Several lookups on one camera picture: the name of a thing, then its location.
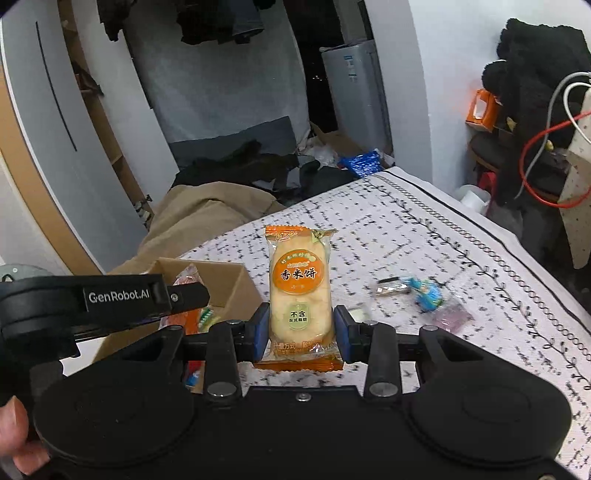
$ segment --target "black robotic device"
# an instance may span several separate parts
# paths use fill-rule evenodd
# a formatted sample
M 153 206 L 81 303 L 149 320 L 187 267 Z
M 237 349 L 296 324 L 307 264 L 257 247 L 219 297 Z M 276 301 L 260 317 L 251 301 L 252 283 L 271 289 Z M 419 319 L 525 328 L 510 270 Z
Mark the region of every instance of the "black robotic device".
M 159 275 L 0 284 L 0 401 L 25 400 L 31 435 L 53 458 L 32 479 L 574 479 L 554 461 L 571 422 L 556 387 L 436 327 L 400 335 L 356 323 L 343 306 L 334 309 L 337 342 L 345 362 L 368 365 L 363 395 L 354 386 L 243 395 L 238 362 L 262 358 L 265 303 L 248 322 L 190 336 L 170 326 L 31 389 L 32 372 L 75 355 L 76 341 L 208 299 L 200 284 L 167 287 Z M 191 360 L 206 361 L 203 395 L 184 386 Z M 402 393 L 400 361 L 415 362 L 418 391 Z

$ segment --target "white tablecloth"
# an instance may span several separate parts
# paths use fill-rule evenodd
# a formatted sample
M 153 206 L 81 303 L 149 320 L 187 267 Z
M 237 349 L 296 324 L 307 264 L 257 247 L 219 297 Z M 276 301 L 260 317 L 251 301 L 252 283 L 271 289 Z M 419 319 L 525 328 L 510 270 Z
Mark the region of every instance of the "white tablecloth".
M 263 230 L 270 224 L 338 229 L 330 259 L 333 305 L 367 302 L 371 282 L 400 273 L 434 277 L 455 291 L 474 317 L 460 336 L 552 382 L 569 399 L 573 422 L 558 460 L 579 478 L 590 478 L 591 317 L 513 234 L 392 168 L 235 229 L 183 258 L 244 263 L 268 299 Z M 373 308 L 375 320 L 399 333 L 417 333 L 426 322 L 411 296 L 382 298 Z M 401 368 L 405 391 L 418 388 L 414 366 Z M 365 366 L 277 374 L 243 364 L 241 375 L 246 387 L 361 389 Z

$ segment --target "gray refrigerator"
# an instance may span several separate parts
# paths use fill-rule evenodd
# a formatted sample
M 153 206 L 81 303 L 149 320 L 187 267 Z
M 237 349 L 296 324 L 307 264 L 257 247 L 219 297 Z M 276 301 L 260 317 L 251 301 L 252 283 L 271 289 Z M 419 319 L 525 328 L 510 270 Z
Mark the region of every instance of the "gray refrigerator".
M 388 107 L 375 40 L 322 49 L 339 131 L 370 151 L 392 153 Z

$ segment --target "red cable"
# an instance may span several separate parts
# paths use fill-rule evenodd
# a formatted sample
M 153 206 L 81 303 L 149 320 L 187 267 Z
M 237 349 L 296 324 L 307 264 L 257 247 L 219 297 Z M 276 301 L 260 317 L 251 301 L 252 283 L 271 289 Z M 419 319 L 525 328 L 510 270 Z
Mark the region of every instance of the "red cable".
M 589 112 L 585 112 L 585 113 L 581 113 L 580 115 L 577 115 L 576 117 L 574 117 L 574 120 L 580 120 L 586 116 L 591 115 L 591 111 Z M 591 194 L 591 186 L 589 187 L 589 190 L 587 190 L 587 192 L 583 195 L 581 195 L 578 199 L 572 201 L 572 202 L 568 202 L 568 203 L 552 203 L 552 202 L 548 202 L 547 200 L 544 200 L 542 197 L 540 197 L 535 191 L 534 189 L 531 187 L 531 185 L 529 184 L 529 182 L 527 181 L 527 178 L 525 178 L 525 173 L 524 173 L 524 164 L 525 164 L 525 156 L 527 155 L 527 152 L 529 152 L 530 148 L 542 137 L 544 137 L 546 134 L 552 133 L 552 132 L 556 132 L 557 130 L 560 130 L 564 127 L 567 127 L 569 125 L 572 125 L 570 120 L 567 120 L 565 122 L 562 122 L 561 124 L 555 125 L 551 128 L 549 128 L 548 130 L 544 130 L 543 132 L 540 132 L 539 134 L 537 134 L 534 138 L 532 138 L 530 141 L 528 141 L 525 146 L 523 147 L 523 151 L 521 152 L 521 156 L 519 158 L 519 175 L 521 176 L 521 180 L 523 181 L 523 185 L 525 186 L 525 188 L 527 189 L 527 191 L 532 195 L 533 198 L 535 198 L 537 201 L 539 201 L 540 203 L 543 203 L 544 205 L 547 205 L 548 207 L 553 207 L 553 208 L 563 208 L 563 209 L 569 209 L 569 208 L 574 208 L 578 205 L 580 205 L 581 203 L 583 203 Z

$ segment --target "human hand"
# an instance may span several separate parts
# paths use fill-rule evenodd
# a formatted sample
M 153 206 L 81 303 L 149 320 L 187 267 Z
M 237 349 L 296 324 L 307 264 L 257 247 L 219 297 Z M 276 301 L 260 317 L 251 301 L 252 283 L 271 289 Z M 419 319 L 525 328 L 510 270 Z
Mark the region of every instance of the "human hand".
M 41 442 L 27 443 L 29 418 L 22 402 L 12 397 L 0 407 L 0 456 L 11 455 L 16 467 L 31 475 L 49 461 Z

